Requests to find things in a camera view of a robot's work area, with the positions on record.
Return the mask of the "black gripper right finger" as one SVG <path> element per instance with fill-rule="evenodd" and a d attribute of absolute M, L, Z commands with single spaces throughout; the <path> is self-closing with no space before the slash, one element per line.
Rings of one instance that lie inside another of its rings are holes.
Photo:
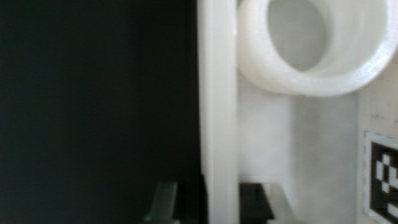
<path fill-rule="evenodd" d="M 265 189 L 259 183 L 240 184 L 240 224 L 267 224 L 274 219 Z"/>

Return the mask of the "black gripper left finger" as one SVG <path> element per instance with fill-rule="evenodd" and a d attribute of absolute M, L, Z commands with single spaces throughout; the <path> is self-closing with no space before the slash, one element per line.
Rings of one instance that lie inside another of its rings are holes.
<path fill-rule="evenodd" d="M 199 224 L 199 193 L 176 181 L 160 182 L 140 224 Z"/>

